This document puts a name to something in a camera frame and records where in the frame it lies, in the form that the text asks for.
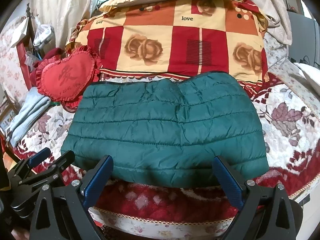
heart-shaped cushion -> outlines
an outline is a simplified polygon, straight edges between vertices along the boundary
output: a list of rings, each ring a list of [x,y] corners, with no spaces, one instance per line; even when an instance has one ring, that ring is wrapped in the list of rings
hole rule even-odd
[[[81,46],[62,60],[44,60],[36,70],[38,91],[52,101],[76,108],[84,89],[99,80],[101,66],[99,56],[89,46]]]

red ruffled edge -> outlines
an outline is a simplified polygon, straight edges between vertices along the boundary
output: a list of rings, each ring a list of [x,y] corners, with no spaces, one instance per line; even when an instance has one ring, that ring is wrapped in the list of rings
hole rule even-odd
[[[101,60],[100,60],[100,57],[98,56],[98,54],[96,52],[94,52],[91,47],[85,45],[85,46],[81,46],[79,47],[78,49],[76,49],[75,51],[73,51],[73,54],[77,53],[77,52],[81,52],[81,51],[86,51],[88,52],[93,60],[94,60],[94,66],[93,66],[93,71],[92,71],[92,75],[90,77],[90,79],[88,80],[87,84],[84,86],[84,88],[79,92],[79,94],[71,101],[67,101],[67,100],[59,100],[59,102],[65,106],[65,109],[69,109],[69,112],[74,112],[81,99],[82,99],[82,94],[83,92],[85,91],[85,89],[92,83],[92,82],[97,82],[99,81],[99,74],[100,74],[100,68],[102,67],[102,63],[101,63]],[[40,94],[43,94],[43,95],[46,95],[46,96],[49,96],[50,95],[47,95],[44,91],[44,89],[42,88],[41,86],[41,77],[42,77],[42,71],[44,70],[45,67],[47,67],[49,64],[51,63],[56,63],[56,64],[59,64],[59,62],[57,62],[57,60],[53,60],[53,58],[50,58],[49,60],[44,60],[37,68],[36,70],[36,84],[37,84],[37,88],[38,88],[38,92]]]

brown rose print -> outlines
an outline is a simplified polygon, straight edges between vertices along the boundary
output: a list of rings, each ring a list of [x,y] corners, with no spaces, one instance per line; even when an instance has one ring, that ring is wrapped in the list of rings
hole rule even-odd
[[[131,59],[142,60],[147,66],[154,65],[162,55],[162,45],[158,40],[149,40],[146,36],[133,34],[124,46],[124,52]]]
[[[197,2],[198,11],[205,16],[212,16],[216,10],[213,0],[199,0]]]
[[[262,73],[261,52],[250,45],[239,42],[233,51],[233,59],[246,69],[251,69],[257,76]]]

white curtain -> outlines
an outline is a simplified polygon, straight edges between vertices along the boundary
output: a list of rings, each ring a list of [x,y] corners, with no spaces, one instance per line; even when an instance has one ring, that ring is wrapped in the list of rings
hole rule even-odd
[[[45,52],[54,47],[64,48],[65,44],[82,19],[89,19],[98,0],[29,0],[33,15],[39,15],[41,24],[54,27],[55,41],[45,47]]]

green cloth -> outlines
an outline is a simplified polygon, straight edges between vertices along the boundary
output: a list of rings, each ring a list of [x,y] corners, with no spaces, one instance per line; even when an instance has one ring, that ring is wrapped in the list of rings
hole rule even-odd
[[[227,73],[183,82],[97,82],[84,92],[61,152],[92,169],[108,154],[113,177],[165,187],[217,185],[212,160],[222,155],[244,176],[268,171],[256,110]]]

